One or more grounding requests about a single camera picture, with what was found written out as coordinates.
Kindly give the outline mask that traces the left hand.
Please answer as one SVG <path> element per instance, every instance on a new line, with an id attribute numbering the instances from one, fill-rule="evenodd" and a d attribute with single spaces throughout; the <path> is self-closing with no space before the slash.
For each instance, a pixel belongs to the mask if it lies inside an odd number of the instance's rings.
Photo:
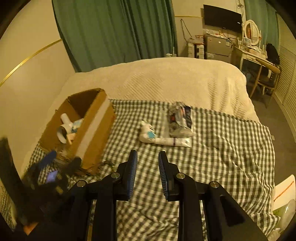
<path id="1" fill-rule="evenodd" d="M 38 222 L 33 222 L 33 223 L 29 223 L 27 225 L 24 225 L 23 226 L 24 233 L 26 235 L 29 235 L 38 224 L 39 224 Z"/>

